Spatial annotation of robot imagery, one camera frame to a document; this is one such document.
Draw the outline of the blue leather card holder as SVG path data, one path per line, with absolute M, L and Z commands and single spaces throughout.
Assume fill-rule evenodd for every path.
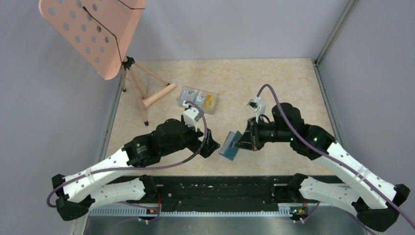
M 230 131 L 219 150 L 219 154 L 228 160 L 233 161 L 238 153 L 238 148 L 235 147 L 237 141 L 242 137 L 239 131 Z

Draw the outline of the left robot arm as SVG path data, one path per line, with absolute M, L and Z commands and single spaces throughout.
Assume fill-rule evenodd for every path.
M 206 128 L 190 127 L 184 120 L 168 119 L 149 134 L 137 136 L 124 144 L 105 160 L 73 175 L 57 174 L 52 177 L 52 186 L 57 196 L 55 208 L 64 221 L 86 215 L 89 210 L 122 201 L 152 202 L 157 196 L 157 187 L 151 176 L 124 183 L 113 183 L 135 170 L 155 170 L 162 157 L 188 149 L 192 155 L 209 157 L 220 148 Z

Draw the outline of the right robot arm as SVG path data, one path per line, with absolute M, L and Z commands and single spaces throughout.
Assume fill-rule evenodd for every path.
M 397 221 L 398 208 L 410 193 L 408 187 L 382 180 L 354 159 L 326 130 L 306 124 L 299 109 L 290 103 L 272 108 L 273 121 L 264 114 L 264 102 L 251 100 L 248 106 L 255 116 L 248 119 L 245 132 L 234 145 L 236 148 L 258 151 L 268 142 L 287 142 L 295 152 L 329 169 L 345 184 L 335 186 L 297 173 L 288 183 L 290 200 L 315 200 L 340 208 L 377 232 L 386 231 Z

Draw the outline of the clear plastic card box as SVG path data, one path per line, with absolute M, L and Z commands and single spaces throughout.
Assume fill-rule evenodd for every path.
M 203 109 L 205 114 L 214 115 L 219 102 L 219 94 L 200 89 L 182 86 L 182 91 L 177 98 L 180 107 L 185 107 L 185 102 L 191 101 Z

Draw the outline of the white card in box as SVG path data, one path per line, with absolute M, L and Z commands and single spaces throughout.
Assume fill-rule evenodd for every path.
M 205 103 L 205 99 L 206 99 L 205 96 L 197 95 L 195 96 L 194 103 L 202 108 Z
M 191 101 L 193 102 L 196 96 L 196 92 L 195 91 L 190 91 L 190 90 L 183 90 L 181 95 L 180 95 L 180 102 L 184 103 L 186 101 Z

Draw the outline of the yellow card in box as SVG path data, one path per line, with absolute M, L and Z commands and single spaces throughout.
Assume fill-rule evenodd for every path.
M 217 101 L 216 95 L 208 94 L 205 98 L 203 107 L 206 109 L 213 110 L 215 108 L 216 101 Z

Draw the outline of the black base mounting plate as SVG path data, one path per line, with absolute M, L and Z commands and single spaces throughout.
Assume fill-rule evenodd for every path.
M 276 212 L 305 199 L 288 186 L 290 176 L 155 176 L 156 192 L 138 203 L 162 212 Z

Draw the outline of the pink perforated music stand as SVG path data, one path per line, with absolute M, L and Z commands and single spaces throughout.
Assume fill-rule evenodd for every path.
M 149 124 L 147 109 L 176 88 L 146 66 L 127 55 L 135 29 L 146 8 L 144 0 L 41 0 L 38 4 L 47 20 L 101 75 L 113 79 L 120 72 L 122 91 L 129 81 L 142 113 Z M 132 66 L 140 68 L 165 87 L 149 95 Z

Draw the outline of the aluminium rail frame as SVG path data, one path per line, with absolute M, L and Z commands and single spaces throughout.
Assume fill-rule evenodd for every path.
M 305 218 L 309 215 L 309 205 L 305 201 L 304 205 L 298 203 L 279 204 L 278 211 L 261 212 L 162 212 L 159 203 L 139 204 L 137 202 L 116 203 L 113 205 L 101 206 L 92 209 L 90 216 L 137 216 L 144 218 L 161 217 L 287 217 L 289 219 Z

